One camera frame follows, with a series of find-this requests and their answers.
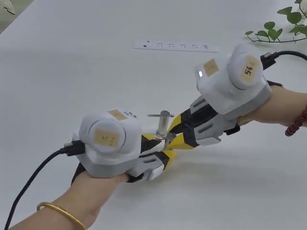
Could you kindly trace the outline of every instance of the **metal rod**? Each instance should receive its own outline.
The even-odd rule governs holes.
[[[165,140],[165,143],[164,143],[163,150],[170,150],[168,145],[175,139],[175,137],[176,137],[175,133],[168,133],[166,135],[166,140]]]
[[[160,117],[161,114],[148,114],[147,116],[149,117]],[[169,114],[169,117],[174,117],[175,115],[174,114]]]
[[[166,140],[166,137],[154,137],[154,140]]]
[[[168,121],[170,117],[170,112],[167,110],[163,110],[160,113],[160,119],[159,119],[159,125],[157,129],[157,136],[158,137],[163,137],[167,133],[167,128],[168,128]]]

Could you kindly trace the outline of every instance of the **red beaded bracelet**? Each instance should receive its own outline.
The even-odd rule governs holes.
[[[301,116],[299,116],[294,123],[289,126],[285,132],[285,135],[287,137],[292,136],[294,133],[296,133],[297,130],[303,125],[304,122],[307,121],[307,106],[305,110],[302,112]]]

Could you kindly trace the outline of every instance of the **power strip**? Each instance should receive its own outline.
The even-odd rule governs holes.
[[[154,41],[154,40],[135,40],[134,49],[153,49],[153,50],[174,50],[189,52],[209,52],[218,53],[217,47],[209,46],[206,43],[193,42],[170,42],[170,41]]]

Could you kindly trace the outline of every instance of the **white table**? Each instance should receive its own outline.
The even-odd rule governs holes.
[[[275,12],[288,4],[36,0],[0,35],[0,225],[34,169],[70,141],[85,113],[122,106],[153,130],[157,120],[148,113],[178,114],[199,96],[193,67],[216,54],[133,50],[134,39],[205,39],[227,54],[245,42],[245,31],[265,21],[284,23]],[[304,46],[258,48],[262,54]],[[280,58],[266,76],[306,92],[302,60]],[[123,184],[92,229],[305,228],[307,131],[286,138],[284,130],[249,124],[219,145],[180,152],[155,181]],[[13,223],[61,195],[76,166],[75,158],[53,160],[22,198]]]

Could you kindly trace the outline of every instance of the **human hand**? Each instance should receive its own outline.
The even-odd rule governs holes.
[[[272,86],[272,95],[259,109],[239,118],[238,124],[251,121],[290,126],[307,105],[307,94]]]
[[[93,178],[83,172],[69,190],[53,203],[72,213],[89,228],[117,186],[127,180],[126,174],[114,178]]]

